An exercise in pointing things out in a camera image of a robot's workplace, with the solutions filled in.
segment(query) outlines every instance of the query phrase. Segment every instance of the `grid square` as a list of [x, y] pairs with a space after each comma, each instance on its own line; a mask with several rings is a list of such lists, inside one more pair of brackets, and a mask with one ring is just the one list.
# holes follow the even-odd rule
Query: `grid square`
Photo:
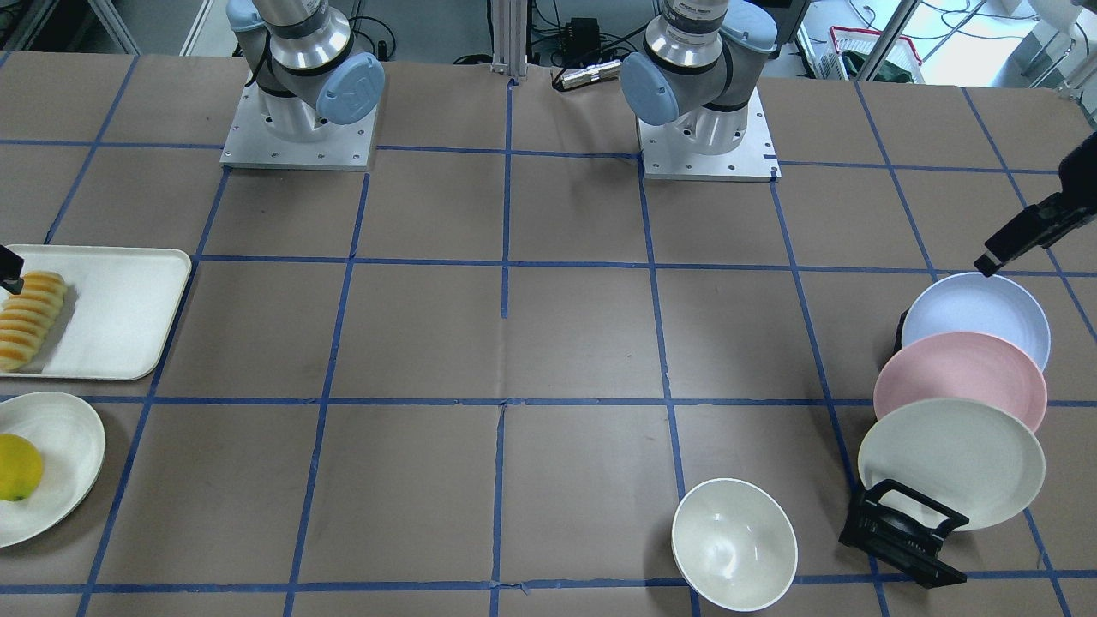
[[804, 113], [802, 83], [799, 79], [758, 81], [773, 146], [782, 160], [884, 161], [852, 85], [812, 81], [812, 112]]
[[483, 617], [488, 614], [488, 592], [298, 592], [295, 617], [384, 615], [384, 617]]
[[646, 261], [634, 160], [518, 156], [510, 258]]
[[932, 591], [915, 583], [886, 583], [884, 594], [892, 617], [1062, 615], [1051, 581], [968, 581]]
[[1092, 531], [1097, 495], [1093, 470], [1097, 465], [1097, 453], [1090, 438], [1095, 429], [1097, 418], [1093, 410], [1070, 407], [1052, 407], [1040, 426], [1048, 475], [1032, 504], [1032, 518], [1058, 569], [1093, 566], [1097, 549], [1097, 538]]
[[[838, 410], [838, 417], [850, 463], [855, 465], [857, 473], [858, 452], [864, 435], [877, 422], [875, 414], [872, 407], [842, 407]], [[1043, 570], [1040, 551], [1024, 515], [977, 532], [952, 534], [945, 542], [940, 558], [961, 572]], [[897, 572], [886, 563], [880, 563], [880, 570], [889, 574]]]
[[789, 265], [769, 184], [644, 183], [660, 263]]
[[[803, 617], [805, 615], [875, 615], [880, 614], [877, 592], [868, 584], [792, 585], [777, 604], [765, 609], [766, 617]], [[703, 617], [727, 617], [730, 613], [701, 598]]]
[[7, 215], [0, 244], [41, 244], [76, 181], [89, 148], [0, 145], [0, 194]]
[[689, 612], [686, 587], [533, 590], [499, 595], [499, 617], [680, 617]]
[[663, 270], [659, 299], [676, 397], [822, 397], [791, 273]]
[[812, 325], [835, 399], [872, 399], [895, 349], [900, 315], [932, 284], [929, 274], [802, 272]]
[[[974, 269], [983, 243], [1020, 210], [1017, 192], [1005, 173], [896, 171], [906, 203], [921, 233], [934, 267]], [[1040, 249], [1030, 250], [1007, 267], [1011, 270], [1052, 270]]]
[[968, 93], [1010, 169], [1059, 169], [1093, 133], [1077, 103], [1045, 88], [968, 88]]
[[205, 254], [347, 257], [362, 181], [346, 171], [234, 170]]
[[489, 154], [378, 152], [359, 255], [499, 259], [505, 160]]
[[285, 594], [273, 593], [95, 594], [91, 596], [91, 604], [88, 605], [88, 617], [118, 615], [278, 617], [282, 615], [284, 604]]
[[140, 56], [103, 138], [224, 144], [247, 79], [244, 58]]
[[8, 93], [0, 99], [0, 138], [94, 139], [132, 61], [122, 55], [12, 53], [0, 71], [0, 92]]
[[498, 419], [495, 407], [329, 407], [301, 580], [486, 580]]
[[4, 617], [76, 615], [80, 594], [0, 594], [0, 614]]
[[648, 273], [511, 268], [504, 393], [663, 397]]
[[608, 86], [557, 92], [556, 69], [530, 66], [529, 79], [513, 89], [513, 147], [563, 153], [627, 153], [638, 149], [636, 116], [621, 88]]
[[194, 253], [220, 173], [216, 150], [100, 148], [54, 242]]
[[[1048, 396], [1052, 400], [1097, 401], [1097, 345], [1077, 306], [1054, 277], [1011, 277], [1037, 299], [1051, 325], [1051, 359], [1044, 369]], [[1083, 283], [1079, 289], [1086, 289]]]
[[504, 581], [676, 576], [665, 407], [511, 407]]
[[750, 482], [792, 521], [796, 574], [869, 572], [863, 553], [838, 543], [849, 484], [825, 407], [679, 406], [676, 413], [687, 490], [713, 478]]
[[335, 396], [499, 396], [499, 269], [354, 267]]
[[892, 164], [1002, 166], [959, 88], [881, 82], [860, 86]]
[[377, 143], [502, 148], [507, 83], [483, 66], [385, 63]]
[[785, 167], [778, 192], [798, 263], [926, 267], [886, 170]]
[[3, 584], [77, 585], [88, 581], [142, 407], [95, 403], [95, 411], [106, 433], [106, 455], [99, 479], [80, 506], [56, 527], [0, 551]]
[[1097, 615], [1097, 579], [1060, 579], [1072, 615]]
[[[1063, 190], [1059, 176], [1050, 173], [1016, 173], [1014, 180], [1017, 181], [1017, 186], [1028, 204], [1040, 203], [1052, 193]], [[999, 228], [1000, 225], [1006, 224], [1006, 221], [1000, 222]], [[1094, 272], [1097, 271], [1094, 246], [1097, 246], [1097, 225], [1086, 225], [1072, 231], [1063, 239], [1056, 242], [1051, 250], [1055, 254], [1055, 259], [1063, 270]], [[1031, 253], [1043, 253], [1043, 250], [1033, 248]], [[1006, 269], [1019, 268], [1015, 268], [1014, 263], [1010, 262]]]
[[335, 263], [201, 263], [157, 394], [319, 396], [343, 271]]
[[154, 406], [99, 582], [287, 580], [316, 418], [306, 406]]

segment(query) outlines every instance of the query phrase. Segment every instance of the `lemon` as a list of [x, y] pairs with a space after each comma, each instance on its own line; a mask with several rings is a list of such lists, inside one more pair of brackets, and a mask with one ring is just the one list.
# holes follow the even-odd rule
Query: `lemon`
[[0, 435], [0, 501], [21, 502], [42, 482], [42, 455], [19, 435]]

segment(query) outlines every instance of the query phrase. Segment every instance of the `metal mounting plate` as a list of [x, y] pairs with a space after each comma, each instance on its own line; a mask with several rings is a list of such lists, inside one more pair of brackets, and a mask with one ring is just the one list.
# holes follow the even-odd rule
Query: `metal mounting plate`
[[220, 162], [248, 169], [366, 171], [373, 155], [376, 125], [377, 108], [374, 108], [354, 124], [327, 124], [330, 133], [323, 141], [289, 142], [265, 126], [259, 88], [251, 85], [240, 94]]
[[689, 141], [674, 123], [653, 126], [637, 120], [640, 144], [644, 154], [644, 175], [657, 180], [722, 180], [769, 182], [781, 177], [773, 138], [758, 89], [748, 103], [750, 123], [734, 150], [722, 155], [692, 152]]

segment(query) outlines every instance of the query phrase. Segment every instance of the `pink plate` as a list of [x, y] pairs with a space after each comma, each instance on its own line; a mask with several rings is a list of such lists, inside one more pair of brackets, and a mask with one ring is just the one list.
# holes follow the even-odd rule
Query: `pink plate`
[[877, 418], [926, 399], [969, 399], [997, 407], [1036, 431], [1048, 410], [1048, 384], [1025, 351], [973, 332], [938, 334], [904, 347], [880, 371]]

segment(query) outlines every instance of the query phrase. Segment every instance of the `table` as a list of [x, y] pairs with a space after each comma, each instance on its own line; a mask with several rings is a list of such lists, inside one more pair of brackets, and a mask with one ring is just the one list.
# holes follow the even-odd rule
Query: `table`
[[1030, 511], [932, 592], [837, 541], [900, 313], [1058, 189], [1073, 103], [762, 80], [780, 182], [657, 182], [613, 83], [386, 71], [369, 176], [229, 171], [242, 60], [0, 56], [0, 242], [195, 265], [147, 378], [0, 380], [108, 433], [88, 500], [0, 550], [0, 613], [711, 617], [668, 531], [715, 476], [798, 532], [766, 615], [1097, 613], [1097, 226], [1006, 271], [1054, 340]]

